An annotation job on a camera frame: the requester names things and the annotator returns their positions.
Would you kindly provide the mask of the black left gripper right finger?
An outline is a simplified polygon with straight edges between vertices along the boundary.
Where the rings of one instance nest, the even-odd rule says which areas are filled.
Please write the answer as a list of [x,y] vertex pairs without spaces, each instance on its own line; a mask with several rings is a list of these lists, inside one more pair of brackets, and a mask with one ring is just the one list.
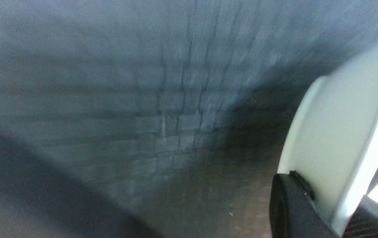
[[351,217],[344,238],[378,238],[378,203],[364,196]]

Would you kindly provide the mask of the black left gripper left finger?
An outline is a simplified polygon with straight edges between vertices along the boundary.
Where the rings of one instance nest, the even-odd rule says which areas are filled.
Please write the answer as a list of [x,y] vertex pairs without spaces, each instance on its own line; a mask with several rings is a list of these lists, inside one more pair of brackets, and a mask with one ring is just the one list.
[[311,185],[296,171],[275,174],[269,204],[273,238],[338,238],[320,216]]

